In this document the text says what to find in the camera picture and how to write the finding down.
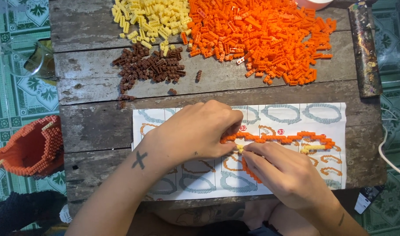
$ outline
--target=wooden table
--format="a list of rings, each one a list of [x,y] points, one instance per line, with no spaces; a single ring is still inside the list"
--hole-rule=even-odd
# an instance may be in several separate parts
[[[271,87],[260,78],[245,78],[245,66],[234,62],[218,63],[213,58],[188,57],[181,64],[187,75],[178,84],[138,81],[129,95],[137,97],[118,109],[120,69],[112,65],[129,41],[121,39],[118,24],[113,23],[112,1],[50,1],[51,40],[55,50],[59,109],[64,138],[64,168],[71,215],[115,170],[131,152],[133,140],[132,109],[174,108],[216,99],[228,105],[345,102],[346,115],[346,188],[374,186],[386,181],[386,164],[377,152],[382,141],[381,110],[378,97],[360,99],[347,10],[326,8],[317,16],[337,20],[331,35],[334,55],[318,60],[317,81],[290,87],[275,79]],[[335,6],[350,2],[335,1]],[[184,46],[179,36],[171,43]],[[202,80],[195,75],[202,70]],[[170,88],[178,96],[170,97]],[[273,195],[226,197],[206,200],[145,201],[140,210],[178,209],[216,205],[234,201],[272,198]]]

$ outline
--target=white paper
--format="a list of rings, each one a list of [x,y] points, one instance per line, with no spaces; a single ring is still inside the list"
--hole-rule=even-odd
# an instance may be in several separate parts
[[[346,187],[346,104],[344,102],[251,105],[232,108],[244,113],[241,131],[253,135],[261,133],[272,135],[271,130],[259,128],[261,125],[270,127],[276,135],[297,135],[297,132],[309,131],[331,138],[336,143],[336,147],[318,150],[317,153],[308,156],[331,189]],[[140,143],[144,134],[161,125],[179,110],[181,108],[134,110],[134,147]],[[250,143],[241,139],[235,142],[242,145]],[[284,147],[299,152],[302,144],[320,145],[320,142],[306,142],[302,139],[298,141],[298,144],[299,146],[292,143]],[[231,157],[191,161],[177,166],[149,191],[148,196],[155,200],[186,200],[271,194],[271,191],[263,184],[258,184],[249,174],[242,171],[241,159],[241,155],[233,153]],[[321,171],[327,167],[341,173],[327,169]]]

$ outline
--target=printed diagram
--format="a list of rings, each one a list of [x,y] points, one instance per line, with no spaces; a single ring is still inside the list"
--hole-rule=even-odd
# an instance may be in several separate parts
[[[277,142],[308,156],[331,189],[345,188],[344,103],[234,106],[243,112],[238,133],[221,142],[239,147],[250,142]],[[134,146],[180,108],[133,111]],[[170,170],[148,193],[150,200],[201,199],[271,194],[248,168],[242,154],[190,161]]]

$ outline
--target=orange block structure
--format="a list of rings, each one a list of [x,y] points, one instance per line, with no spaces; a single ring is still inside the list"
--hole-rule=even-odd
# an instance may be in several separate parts
[[[0,168],[16,175],[50,175],[63,160],[60,117],[46,116],[18,130],[0,149]]]

